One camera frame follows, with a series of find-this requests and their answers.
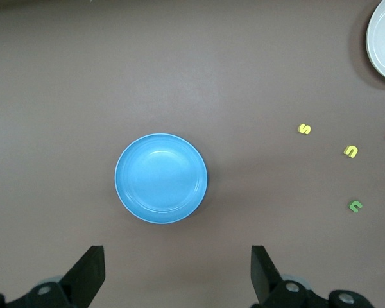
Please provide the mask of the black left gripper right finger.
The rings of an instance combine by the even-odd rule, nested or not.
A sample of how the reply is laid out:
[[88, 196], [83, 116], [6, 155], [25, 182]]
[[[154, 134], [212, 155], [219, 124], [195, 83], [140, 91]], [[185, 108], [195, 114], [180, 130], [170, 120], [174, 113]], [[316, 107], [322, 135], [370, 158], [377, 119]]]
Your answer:
[[359, 293], [349, 290], [334, 290], [327, 299], [307, 289], [293, 279], [283, 279], [265, 247], [252, 246], [251, 282], [258, 302], [254, 307], [361, 307], [372, 303]]

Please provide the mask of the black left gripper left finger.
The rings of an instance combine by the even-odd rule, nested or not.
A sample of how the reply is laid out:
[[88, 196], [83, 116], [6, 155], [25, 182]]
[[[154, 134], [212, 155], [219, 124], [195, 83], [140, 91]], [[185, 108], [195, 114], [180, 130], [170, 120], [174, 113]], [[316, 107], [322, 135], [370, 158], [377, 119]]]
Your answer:
[[104, 281], [104, 248], [91, 246], [58, 282], [39, 284], [12, 302], [0, 293], [0, 307], [88, 307]]

